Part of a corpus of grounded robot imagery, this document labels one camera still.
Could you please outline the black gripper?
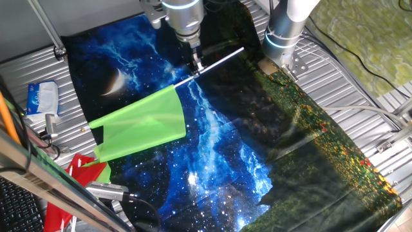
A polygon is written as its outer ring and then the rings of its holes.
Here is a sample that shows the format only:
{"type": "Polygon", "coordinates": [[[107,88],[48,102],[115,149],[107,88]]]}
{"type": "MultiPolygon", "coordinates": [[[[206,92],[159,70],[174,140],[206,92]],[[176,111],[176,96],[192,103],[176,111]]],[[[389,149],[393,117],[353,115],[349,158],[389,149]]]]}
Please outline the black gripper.
{"type": "Polygon", "coordinates": [[[201,63],[202,47],[199,44],[192,48],[189,43],[183,43],[183,58],[185,61],[192,61],[192,74],[197,77],[199,72],[202,72],[205,68],[201,63]]]}

